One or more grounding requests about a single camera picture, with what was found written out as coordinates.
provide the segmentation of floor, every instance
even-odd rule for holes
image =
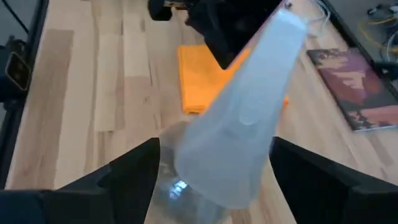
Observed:
[[[29,28],[37,1],[38,0],[8,0],[8,3],[25,26]],[[22,40],[26,40],[27,38],[27,34],[2,2],[0,2],[0,27],[0,45],[5,45],[10,35]],[[0,123],[2,123],[5,114],[6,112],[2,107],[2,103],[0,103]]]

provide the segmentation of book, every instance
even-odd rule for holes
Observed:
[[[358,49],[316,49],[307,54],[353,131],[398,125],[398,99]]]

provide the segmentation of light wood surface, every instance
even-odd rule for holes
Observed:
[[[310,1],[293,4],[303,17],[319,15]],[[177,47],[203,39],[185,17],[152,21],[146,0],[50,0],[6,187],[57,189],[189,119],[180,104]],[[347,48],[330,23],[306,41],[277,135],[398,184],[397,130],[353,133],[305,55],[332,47]],[[295,223],[269,163],[259,198],[226,223]]]

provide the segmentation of orange towel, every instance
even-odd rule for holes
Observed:
[[[206,45],[180,46],[178,59],[183,112],[206,111],[248,55],[249,50],[245,50],[229,69],[223,70]]]

